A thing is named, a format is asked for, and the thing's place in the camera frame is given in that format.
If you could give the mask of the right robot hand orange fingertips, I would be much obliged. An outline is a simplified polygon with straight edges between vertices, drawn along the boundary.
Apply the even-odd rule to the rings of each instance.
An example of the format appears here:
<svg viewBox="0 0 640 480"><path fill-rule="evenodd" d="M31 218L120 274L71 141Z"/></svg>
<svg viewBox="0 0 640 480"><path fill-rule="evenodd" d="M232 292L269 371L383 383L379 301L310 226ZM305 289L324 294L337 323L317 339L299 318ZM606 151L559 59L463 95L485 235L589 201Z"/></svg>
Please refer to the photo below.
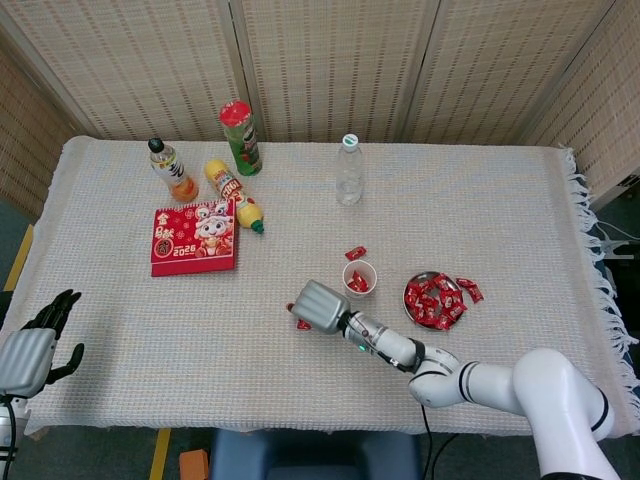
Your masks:
<svg viewBox="0 0 640 480"><path fill-rule="evenodd" d="M322 283L309 280L289 311L322 333L336 334L344 331L351 314L350 308L350 302L344 295Z"/></svg>

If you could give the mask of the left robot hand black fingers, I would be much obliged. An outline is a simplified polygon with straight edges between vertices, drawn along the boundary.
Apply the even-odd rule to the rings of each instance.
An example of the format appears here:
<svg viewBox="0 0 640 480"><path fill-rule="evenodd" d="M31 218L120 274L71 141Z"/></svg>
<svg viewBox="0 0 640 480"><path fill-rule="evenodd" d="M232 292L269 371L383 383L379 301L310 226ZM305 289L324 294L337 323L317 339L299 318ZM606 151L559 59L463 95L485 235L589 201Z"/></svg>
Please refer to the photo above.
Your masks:
<svg viewBox="0 0 640 480"><path fill-rule="evenodd" d="M73 374L81 364L85 345L78 343L69 361L53 367L53 358L71 310L81 298L72 289L58 294L0 347L0 397L29 399L46 385Z"/></svg>

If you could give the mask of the white paper cup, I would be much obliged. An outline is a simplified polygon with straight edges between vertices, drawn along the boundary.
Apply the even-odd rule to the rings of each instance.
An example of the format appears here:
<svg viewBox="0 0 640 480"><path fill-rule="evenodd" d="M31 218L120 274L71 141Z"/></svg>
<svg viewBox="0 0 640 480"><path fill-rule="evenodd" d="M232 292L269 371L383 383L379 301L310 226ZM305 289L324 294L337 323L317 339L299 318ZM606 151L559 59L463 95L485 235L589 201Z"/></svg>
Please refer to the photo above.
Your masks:
<svg viewBox="0 0 640 480"><path fill-rule="evenodd" d="M362 276L366 278L369 287L367 291L362 291L361 293L359 293L352 291L347 287L347 283L351 280L354 270L358 270L362 274ZM378 275L375 268L369 262L357 259L354 261L350 261L345 265L342 272L342 281L347 295L352 298L360 299L373 293L377 285Z"/></svg>

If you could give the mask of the round metal plate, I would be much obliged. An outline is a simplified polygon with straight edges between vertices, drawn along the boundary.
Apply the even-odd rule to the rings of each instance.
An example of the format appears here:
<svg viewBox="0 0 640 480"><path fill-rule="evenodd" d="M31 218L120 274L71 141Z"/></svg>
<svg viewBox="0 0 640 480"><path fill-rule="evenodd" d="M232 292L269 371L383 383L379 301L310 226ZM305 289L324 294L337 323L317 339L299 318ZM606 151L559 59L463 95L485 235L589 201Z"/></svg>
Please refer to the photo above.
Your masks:
<svg viewBox="0 0 640 480"><path fill-rule="evenodd" d="M415 324L431 330L448 331L463 316L467 307L464 304L461 288L450 277L451 283L455 286L454 290L441 291L434 285L433 278L439 273L427 271L410 278L405 286L404 293L408 287L420 288L421 296L416 306L408 309L405 306L403 293L404 308L409 319ZM442 308L439 311L426 309L422 303L424 294L438 296Z"/></svg>

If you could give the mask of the white woven tablecloth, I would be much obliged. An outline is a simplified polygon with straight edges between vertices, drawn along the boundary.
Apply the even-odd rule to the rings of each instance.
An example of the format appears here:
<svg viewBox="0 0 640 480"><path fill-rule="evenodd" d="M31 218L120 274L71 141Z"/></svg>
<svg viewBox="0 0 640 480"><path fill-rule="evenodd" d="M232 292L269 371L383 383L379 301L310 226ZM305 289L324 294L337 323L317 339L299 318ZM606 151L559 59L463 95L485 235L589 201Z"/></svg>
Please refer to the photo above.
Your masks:
<svg viewBox="0 0 640 480"><path fill-rule="evenodd" d="M481 406L422 416L405 374L338 336L300 331L286 306L307 281L342 286L364 246L378 274L357 307L462 361L510 366L536 347L571 359L607 395L613 434L640 433L631 339L595 268L593 215L567 149L367 144L365 191L338 204L338 148L264 143L245 181L265 231L241 230L234 269L153 277L154 212L170 199L141 141L78 136L63 148L5 330L66 289L81 292L57 345L78 370L30 403L29 432L55 425L249 431L527 434ZM484 295L448 331L415 324L403 293L422 272Z"/></svg>

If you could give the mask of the clear plastic water bottle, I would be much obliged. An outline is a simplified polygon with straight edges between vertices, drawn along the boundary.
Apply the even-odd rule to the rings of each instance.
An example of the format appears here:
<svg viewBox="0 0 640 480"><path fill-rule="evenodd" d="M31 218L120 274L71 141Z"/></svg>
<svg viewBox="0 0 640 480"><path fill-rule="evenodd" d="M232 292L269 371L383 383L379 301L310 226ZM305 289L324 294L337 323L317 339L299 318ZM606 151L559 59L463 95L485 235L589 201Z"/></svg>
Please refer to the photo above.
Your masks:
<svg viewBox="0 0 640 480"><path fill-rule="evenodd" d="M364 189L364 155L358 137L343 136L336 161L336 197L345 206L359 202Z"/></svg>

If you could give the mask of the blue chair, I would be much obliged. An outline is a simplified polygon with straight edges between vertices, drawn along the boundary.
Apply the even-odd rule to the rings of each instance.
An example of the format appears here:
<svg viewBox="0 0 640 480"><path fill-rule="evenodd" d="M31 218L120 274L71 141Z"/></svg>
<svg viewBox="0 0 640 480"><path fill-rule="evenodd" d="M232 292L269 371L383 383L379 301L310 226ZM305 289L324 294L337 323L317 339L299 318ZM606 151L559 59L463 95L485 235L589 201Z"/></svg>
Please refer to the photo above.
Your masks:
<svg viewBox="0 0 640 480"><path fill-rule="evenodd" d="M400 432L220 430L210 480L422 480L419 439Z"/></svg>

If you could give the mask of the red 2026 desk calendar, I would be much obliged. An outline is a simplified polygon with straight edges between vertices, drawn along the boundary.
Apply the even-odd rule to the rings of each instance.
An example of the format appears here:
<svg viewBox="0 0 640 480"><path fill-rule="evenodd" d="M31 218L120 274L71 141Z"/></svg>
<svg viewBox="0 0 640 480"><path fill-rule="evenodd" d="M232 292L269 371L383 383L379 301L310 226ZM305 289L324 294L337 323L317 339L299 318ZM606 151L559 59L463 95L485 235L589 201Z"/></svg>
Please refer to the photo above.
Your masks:
<svg viewBox="0 0 640 480"><path fill-rule="evenodd" d="M158 209L154 215L150 261L153 277L234 269L234 202L215 200Z"/></svg>

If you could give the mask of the yellow bottle green cap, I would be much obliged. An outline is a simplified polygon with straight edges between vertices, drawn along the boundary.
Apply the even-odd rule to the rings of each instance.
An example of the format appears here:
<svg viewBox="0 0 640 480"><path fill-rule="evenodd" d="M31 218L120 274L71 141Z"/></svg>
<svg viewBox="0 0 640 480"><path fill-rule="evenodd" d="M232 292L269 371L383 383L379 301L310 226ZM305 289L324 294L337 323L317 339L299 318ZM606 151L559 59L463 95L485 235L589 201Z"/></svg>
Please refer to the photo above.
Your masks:
<svg viewBox="0 0 640 480"><path fill-rule="evenodd" d="M245 191L241 182L233 175L229 167L219 159L210 160L204 167L207 180L225 200L235 204L235 215L241 227L257 234L264 233L264 215Z"/></svg>

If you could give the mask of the green Pringles can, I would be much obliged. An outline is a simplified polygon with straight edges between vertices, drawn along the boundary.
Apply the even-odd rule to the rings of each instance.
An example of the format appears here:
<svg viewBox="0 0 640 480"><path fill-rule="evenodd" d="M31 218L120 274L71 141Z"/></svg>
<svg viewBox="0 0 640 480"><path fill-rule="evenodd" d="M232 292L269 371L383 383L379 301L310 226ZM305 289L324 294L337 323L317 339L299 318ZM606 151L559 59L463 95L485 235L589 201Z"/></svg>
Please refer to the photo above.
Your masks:
<svg viewBox="0 0 640 480"><path fill-rule="evenodd" d="M219 120L238 172L244 176L259 173L262 162L250 106L241 100L228 102L220 109Z"/></svg>

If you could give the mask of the orange block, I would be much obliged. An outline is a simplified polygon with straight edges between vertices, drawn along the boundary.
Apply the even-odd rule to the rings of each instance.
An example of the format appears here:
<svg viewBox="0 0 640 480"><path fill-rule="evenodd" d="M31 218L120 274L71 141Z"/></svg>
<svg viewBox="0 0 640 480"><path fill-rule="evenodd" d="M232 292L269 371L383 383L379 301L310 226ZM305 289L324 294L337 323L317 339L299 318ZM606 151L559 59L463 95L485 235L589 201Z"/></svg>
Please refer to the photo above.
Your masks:
<svg viewBox="0 0 640 480"><path fill-rule="evenodd" d="M203 449L182 452L179 455L180 480L208 480L209 457Z"/></svg>

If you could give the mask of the tea bottle black cap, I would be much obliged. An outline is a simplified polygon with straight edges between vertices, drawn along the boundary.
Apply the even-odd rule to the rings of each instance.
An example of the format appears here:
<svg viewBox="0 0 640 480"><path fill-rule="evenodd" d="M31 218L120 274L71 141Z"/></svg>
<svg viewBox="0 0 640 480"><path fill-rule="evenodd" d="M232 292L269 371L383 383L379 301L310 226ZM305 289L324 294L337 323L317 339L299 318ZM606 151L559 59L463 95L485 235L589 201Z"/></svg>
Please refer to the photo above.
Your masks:
<svg viewBox="0 0 640 480"><path fill-rule="evenodd" d="M165 183L171 196L181 203L194 201L199 193L198 185L187 173L175 148L158 137L149 139L147 146L151 168Z"/></svg>

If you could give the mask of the woven folding screen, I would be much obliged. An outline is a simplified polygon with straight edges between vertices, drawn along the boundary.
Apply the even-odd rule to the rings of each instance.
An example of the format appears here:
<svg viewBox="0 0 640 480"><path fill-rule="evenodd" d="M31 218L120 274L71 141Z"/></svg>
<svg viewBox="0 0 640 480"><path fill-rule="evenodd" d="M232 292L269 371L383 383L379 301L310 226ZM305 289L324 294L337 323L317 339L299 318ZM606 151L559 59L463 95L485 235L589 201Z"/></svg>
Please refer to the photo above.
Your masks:
<svg viewBox="0 0 640 480"><path fill-rule="evenodd" d="M573 148L593 205L640 190L640 0L0 0L63 132Z"/></svg>

